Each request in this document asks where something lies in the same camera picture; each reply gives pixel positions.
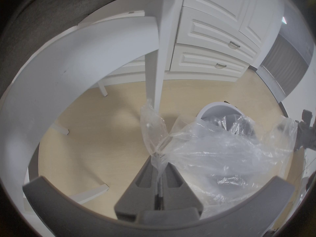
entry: transparent trash bag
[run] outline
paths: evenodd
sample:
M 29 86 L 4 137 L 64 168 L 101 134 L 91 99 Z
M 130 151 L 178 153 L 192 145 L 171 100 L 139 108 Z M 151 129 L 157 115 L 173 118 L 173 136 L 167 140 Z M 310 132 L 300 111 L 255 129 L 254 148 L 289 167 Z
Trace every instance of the transparent trash bag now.
M 262 136 L 247 116 L 205 120 L 179 116 L 168 134 L 150 104 L 141 109 L 144 143 L 161 176 L 175 165 L 204 205 L 201 218 L 216 215 L 247 199 L 273 176 L 284 177 L 293 152 L 297 123 L 281 117 Z

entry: drawer handle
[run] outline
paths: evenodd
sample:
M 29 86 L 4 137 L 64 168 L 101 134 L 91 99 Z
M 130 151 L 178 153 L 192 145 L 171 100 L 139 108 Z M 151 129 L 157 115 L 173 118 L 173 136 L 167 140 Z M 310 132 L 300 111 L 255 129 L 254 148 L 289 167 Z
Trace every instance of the drawer handle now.
M 240 48 L 240 45 L 237 45 L 235 42 L 230 42 L 230 44 L 235 45 L 236 47 Z
M 219 64 L 219 63 L 216 63 L 216 65 L 219 66 L 219 67 L 221 67 L 221 69 L 227 67 L 227 65 L 222 65 L 222 64 Z

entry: corrugated gray panel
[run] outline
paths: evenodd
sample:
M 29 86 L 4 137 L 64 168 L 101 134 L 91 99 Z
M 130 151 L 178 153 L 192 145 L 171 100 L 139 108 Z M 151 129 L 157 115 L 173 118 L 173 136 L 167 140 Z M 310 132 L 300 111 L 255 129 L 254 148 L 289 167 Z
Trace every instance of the corrugated gray panel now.
M 299 52 L 280 34 L 262 62 L 288 96 L 308 68 Z

